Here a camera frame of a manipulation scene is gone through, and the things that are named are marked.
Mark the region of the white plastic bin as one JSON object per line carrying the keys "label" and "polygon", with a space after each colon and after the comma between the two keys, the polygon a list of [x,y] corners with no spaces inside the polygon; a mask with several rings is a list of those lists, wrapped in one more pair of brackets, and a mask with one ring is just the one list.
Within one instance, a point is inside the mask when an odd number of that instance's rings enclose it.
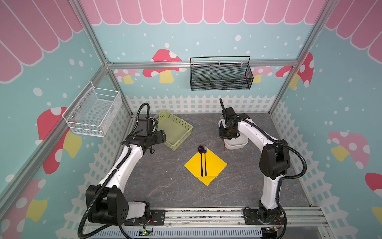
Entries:
{"label": "white plastic bin", "polygon": [[248,143],[248,137],[242,135],[239,136],[236,139],[231,140],[224,140],[225,141],[225,147],[228,150],[235,150],[235,149],[241,149]]}

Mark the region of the dark purple spoon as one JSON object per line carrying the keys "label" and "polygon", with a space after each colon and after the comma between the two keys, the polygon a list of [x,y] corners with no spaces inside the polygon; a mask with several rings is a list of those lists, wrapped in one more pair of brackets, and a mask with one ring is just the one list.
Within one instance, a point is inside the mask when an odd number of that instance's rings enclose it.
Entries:
{"label": "dark purple spoon", "polygon": [[202,145],[198,146],[198,152],[201,155],[201,177],[204,176],[204,169],[203,169],[203,154],[204,154],[204,147]]}

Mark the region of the yellow paper napkin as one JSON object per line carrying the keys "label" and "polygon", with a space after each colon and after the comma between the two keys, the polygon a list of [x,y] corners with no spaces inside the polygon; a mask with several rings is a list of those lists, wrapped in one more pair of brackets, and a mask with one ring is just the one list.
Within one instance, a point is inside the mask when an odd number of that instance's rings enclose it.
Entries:
{"label": "yellow paper napkin", "polygon": [[205,186],[209,186],[225,169],[227,163],[223,161],[218,155],[207,148],[207,176],[201,177],[201,155],[197,152],[189,161],[187,161],[184,167]]}

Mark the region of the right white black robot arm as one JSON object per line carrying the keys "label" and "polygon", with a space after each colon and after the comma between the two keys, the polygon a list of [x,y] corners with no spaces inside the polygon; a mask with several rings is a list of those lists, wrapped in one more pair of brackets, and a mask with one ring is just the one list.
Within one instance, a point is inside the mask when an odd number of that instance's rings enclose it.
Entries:
{"label": "right white black robot arm", "polygon": [[270,136],[251,119],[236,119],[230,125],[221,119],[218,125],[219,136],[225,143],[244,136],[260,149],[259,168],[264,175],[264,184],[257,218],[262,224],[270,224],[281,213],[280,180],[290,168],[289,150],[284,146],[287,144],[286,141]]}

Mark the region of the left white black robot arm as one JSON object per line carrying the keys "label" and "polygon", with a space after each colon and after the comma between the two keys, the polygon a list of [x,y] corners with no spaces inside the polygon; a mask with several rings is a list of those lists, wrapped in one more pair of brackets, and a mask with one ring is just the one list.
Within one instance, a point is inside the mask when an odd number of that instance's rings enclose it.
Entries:
{"label": "left white black robot arm", "polygon": [[123,150],[113,168],[98,185],[86,190],[87,210],[82,221],[107,226],[121,226],[134,220],[145,223],[151,219],[150,204],[144,201],[128,202],[123,195],[125,185],[137,162],[146,150],[154,152],[155,144],[166,142],[163,130],[148,136],[133,135],[121,144]]}

